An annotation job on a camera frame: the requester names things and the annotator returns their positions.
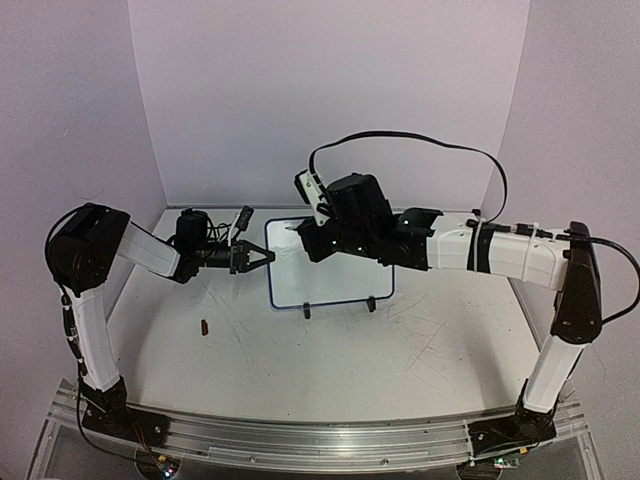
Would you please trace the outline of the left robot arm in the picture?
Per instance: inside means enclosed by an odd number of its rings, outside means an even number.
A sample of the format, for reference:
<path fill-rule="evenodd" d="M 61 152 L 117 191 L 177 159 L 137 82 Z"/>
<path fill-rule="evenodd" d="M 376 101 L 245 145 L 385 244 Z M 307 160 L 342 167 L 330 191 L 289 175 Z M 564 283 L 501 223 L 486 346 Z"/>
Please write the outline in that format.
<path fill-rule="evenodd" d="M 63 216 L 45 241 L 45 262 L 58 286 L 67 344 L 78 369 L 79 424 L 92 432 L 162 444 L 167 416 L 132 408 L 116 364 L 104 309 L 105 285 L 116 258 L 178 284 L 203 268 L 251 272 L 275 261 L 274 252 L 240 238 L 253 210 L 243 207 L 230 224 L 216 225 L 201 210 L 183 210 L 174 234 L 160 239 L 124 211 L 86 203 Z"/>

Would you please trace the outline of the small blue-framed whiteboard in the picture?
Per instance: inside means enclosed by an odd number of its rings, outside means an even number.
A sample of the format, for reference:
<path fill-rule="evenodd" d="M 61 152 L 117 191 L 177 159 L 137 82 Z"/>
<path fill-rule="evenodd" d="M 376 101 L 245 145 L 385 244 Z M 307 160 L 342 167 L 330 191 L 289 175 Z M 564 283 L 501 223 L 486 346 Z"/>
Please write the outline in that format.
<path fill-rule="evenodd" d="M 276 254 L 276 260 L 267 266 L 273 308 L 301 309 L 304 302 L 343 302 L 369 296 L 379 301 L 395 294 L 395 270 L 391 266 L 343 253 L 311 262 L 297 232 L 285 230 L 301 222 L 300 217 L 272 218 L 264 226 L 267 249 Z"/>

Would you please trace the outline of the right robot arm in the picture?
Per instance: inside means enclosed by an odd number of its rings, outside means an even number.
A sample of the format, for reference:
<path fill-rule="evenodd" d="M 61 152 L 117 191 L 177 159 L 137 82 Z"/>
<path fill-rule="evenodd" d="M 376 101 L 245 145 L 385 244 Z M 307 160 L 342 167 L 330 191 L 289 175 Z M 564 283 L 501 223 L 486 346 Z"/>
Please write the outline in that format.
<path fill-rule="evenodd" d="M 513 414 L 469 427 L 477 455 L 553 439 L 561 390 L 583 350 L 606 324 L 639 305 L 633 300 L 628 307 L 603 315 L 595 246 L 619 252 L 633 268 L 639 263 L 619 244 L 591 236 L 583 223 L 544 230 L 535 224 L 500 225 L 433 209 L 395 213 L 370 174 L 351 174 L 324 185 L 318 175 L 304 170 L 295 176 L 294 185 L 312 209 L 296 231 L 314 263 L 343 253 L 382 266 L 496 275 L 555 292 L 550 333 Z"/>

